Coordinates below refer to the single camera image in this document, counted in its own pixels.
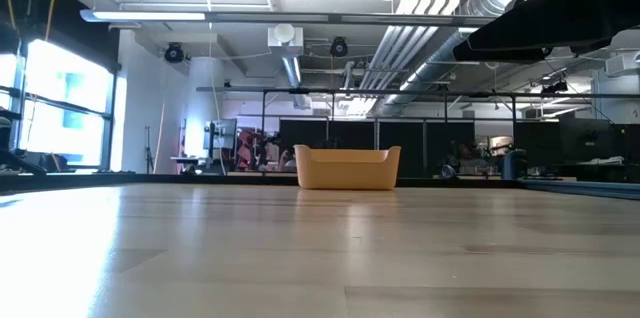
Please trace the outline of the person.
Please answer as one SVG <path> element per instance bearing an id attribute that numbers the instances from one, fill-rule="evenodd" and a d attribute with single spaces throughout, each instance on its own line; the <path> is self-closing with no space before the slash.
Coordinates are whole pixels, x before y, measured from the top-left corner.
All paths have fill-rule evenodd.
<path id="1" fill-rule="evenodd" d="M 277 169 L 279 172 L 295 173 L 297 171 L 297 163 L 295 158 L 295 150 L 293 147 L 287 147 L 280 155 Z"/>
<path id="2" fill-rule="evenodd" d="M 475 142 L 452 141 L 449 164 L 462 175 L 490 175 L 493 168 Z"/>

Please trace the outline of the grey waste bin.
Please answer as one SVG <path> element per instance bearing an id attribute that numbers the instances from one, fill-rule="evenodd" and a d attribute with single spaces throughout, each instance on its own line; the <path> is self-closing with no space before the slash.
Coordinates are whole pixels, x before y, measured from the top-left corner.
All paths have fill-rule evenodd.
<path id="1" fill-rule="evenodd" d="M 523 149 L 507 152 L 502 160 L 501 178 L 503 180 L 518 180 L 527 173 L 527 154 Z"/>

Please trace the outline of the silver aluminium rig bar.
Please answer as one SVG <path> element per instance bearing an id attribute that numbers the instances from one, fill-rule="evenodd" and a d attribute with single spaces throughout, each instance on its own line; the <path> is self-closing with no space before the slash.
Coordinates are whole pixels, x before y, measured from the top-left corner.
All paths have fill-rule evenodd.
<path id="1" fill-rule="evenodd" d="M 433 26 L 479 28 L 494 20 L 493 17 L 462 15 L 401 15 L 365 13 L 313 13 L 313 12 L 199 12 L 207 22 L 246 24 L 318 24 L 318 25 L 371 25 L 371 26 Z"/>

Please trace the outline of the black round spotlight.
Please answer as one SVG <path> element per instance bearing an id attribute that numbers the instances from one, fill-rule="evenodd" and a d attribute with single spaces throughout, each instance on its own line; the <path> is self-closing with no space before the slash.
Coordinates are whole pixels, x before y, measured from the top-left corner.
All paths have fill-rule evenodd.
<path id="1" fill-rule="evenodd" d="M 164 53 L 164 59 L 170 64 L 180 64 L 185 61 L 187 54 L 180 42 L 170 42 Z"/>
<path id="2" fill-rule="evenodd" d="M 344 37 L 335 37 L 330 46 L 330 56 L 335 58 L 341 58 L 348 55 L 348 45 Z"/>

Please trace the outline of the yellow plastic bin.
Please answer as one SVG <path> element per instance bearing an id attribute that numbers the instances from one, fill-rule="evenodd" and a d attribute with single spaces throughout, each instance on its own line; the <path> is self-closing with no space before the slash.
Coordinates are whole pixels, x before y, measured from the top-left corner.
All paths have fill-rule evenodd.
<path id="1" fill-rule="evenodd" d="M 387 150 L 312 149 L 295 145 L 298 183 L 307 190 L 393 190 L 400 146 Z"/>

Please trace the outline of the white air unit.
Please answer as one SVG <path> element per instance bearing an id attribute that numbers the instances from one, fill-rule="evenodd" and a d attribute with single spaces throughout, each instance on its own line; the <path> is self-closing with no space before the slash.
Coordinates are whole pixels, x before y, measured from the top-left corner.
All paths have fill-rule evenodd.
<path id="1" fill-rule="evenodd" d="M 269 27 L 267 31 L 267 46 L 271 52 L 281 57 L 303 55 L 303 28 L 285 23 Z"/>

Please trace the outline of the red equipment rack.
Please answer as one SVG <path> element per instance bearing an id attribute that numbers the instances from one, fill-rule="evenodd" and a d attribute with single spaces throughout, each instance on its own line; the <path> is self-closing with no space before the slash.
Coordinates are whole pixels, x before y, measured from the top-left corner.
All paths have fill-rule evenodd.
<path id="1" fill-rule="evenodd" d="M 237 171 L 275 171 L 280 158 L 280 134 L 240 128 L 237 135 Z"/>

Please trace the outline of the computer monitor on stand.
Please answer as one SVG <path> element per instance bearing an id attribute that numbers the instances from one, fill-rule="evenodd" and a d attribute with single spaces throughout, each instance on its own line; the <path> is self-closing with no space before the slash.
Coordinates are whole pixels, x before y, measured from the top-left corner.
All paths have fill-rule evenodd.
<path id="1" fill-rule="evenodd" d="M 222 119 L 205 123 L 203 148 L 234 150 L 237 141 L 237 120 Z"/>

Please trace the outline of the white round column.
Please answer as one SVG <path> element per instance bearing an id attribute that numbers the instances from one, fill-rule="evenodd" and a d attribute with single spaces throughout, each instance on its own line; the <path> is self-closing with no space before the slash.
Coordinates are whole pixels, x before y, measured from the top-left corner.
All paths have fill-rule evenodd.
<path id="1" fill-rule="evenodd" d="M 224 83 L 223 62 L 212 57 L 194 57 L 190 61 L 187 91 L 185 153 L 204 157 L 208 121 L 219 117 L 218 94 Z"/>

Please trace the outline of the long fluorescent light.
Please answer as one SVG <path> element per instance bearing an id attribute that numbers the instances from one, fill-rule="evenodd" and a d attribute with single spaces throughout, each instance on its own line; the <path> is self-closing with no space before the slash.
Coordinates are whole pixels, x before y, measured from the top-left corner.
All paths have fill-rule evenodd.
<path id="1" fill-rule="evenodd" d="M 95 11 L 81 10 L 80 16 L 87 22 L 142 22 L 142 21 L 205 21 L 199 12 L 150 12 L 150 11 Z"/>

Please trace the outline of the thin black tripod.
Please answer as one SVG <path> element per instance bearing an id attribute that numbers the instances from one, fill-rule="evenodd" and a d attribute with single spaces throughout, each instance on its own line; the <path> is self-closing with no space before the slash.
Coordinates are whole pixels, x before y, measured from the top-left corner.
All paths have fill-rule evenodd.
<path id="1" fill-rule="evenodd" d="M 149 126 L 145 126 L 144 127 L 144 131 L 145 131 L 144 152 L 145 152 L 146 173 L 147 174 L 151 174 L 154 171 L 154 158 L 153 158 L 153 155 L 152 155 L 152 152 L 151 152 L 150 127 Z"/>

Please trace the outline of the large bright window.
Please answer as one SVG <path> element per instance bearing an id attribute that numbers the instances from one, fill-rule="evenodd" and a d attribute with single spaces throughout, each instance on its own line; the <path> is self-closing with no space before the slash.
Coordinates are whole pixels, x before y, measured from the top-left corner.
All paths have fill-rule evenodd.
<path id="1" fill-rule="evenodd" d="M 54 154 L 57 163 L 98 168 L 107 162 L 114 75 L 50 42 L 36 39 L 22 54 L 0 53 L 0 109 L 10 120 L 8 145 Z"/>

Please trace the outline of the silver ribbed ventilation duct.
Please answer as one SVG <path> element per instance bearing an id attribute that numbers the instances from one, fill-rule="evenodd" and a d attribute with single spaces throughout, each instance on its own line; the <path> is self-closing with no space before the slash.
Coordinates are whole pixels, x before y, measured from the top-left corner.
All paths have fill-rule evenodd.
<path id="1" fill-rule="evenodd" d="M 458 68 L 470 70 L 480 77 L 489 73 L 495 74 L 498 63 L 458 61 L 454 57 L 453 49 L 464 43 L 473 31 L 475 28 L 439 28 L 426 45 L 427 48 L 434 48 L 434 51 L 414 67 L 399 90 L 427 91 L 451 73 L 455 73 Z"/>

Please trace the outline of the black metal rack frame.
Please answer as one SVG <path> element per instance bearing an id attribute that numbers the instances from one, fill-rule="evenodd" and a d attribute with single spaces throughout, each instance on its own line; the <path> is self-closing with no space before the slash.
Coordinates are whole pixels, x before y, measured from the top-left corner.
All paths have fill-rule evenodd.
<path id="1" fill-rule="evenodd" d="M 580 93 L 567 84 L 553 94 L 522 92 L 219 88 L 217 99 L 235 94 L 224 116 L 264 132 L 282 120 L 374 122 L 470 122 L 475 142 L 501 172 L 504 155 L 527 154 L 527 169 L 542 175 L 585 179 L 621 177 L 640 169 L 640 94 Z"/>

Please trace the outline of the black partition wall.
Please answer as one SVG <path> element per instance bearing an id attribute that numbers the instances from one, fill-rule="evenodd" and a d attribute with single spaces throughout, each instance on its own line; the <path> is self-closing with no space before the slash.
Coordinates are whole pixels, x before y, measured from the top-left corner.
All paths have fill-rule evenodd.
<path id="1" fill-rule="evenodd" d="M 399 176 L 418 178 L 437 174 L 457 145 L 473 142 L 475 126 L 470 122 L 282 120 L 279 133 L 287 147 L 334 144 L 339 149 L 386 150 L 399 146 Z"/>

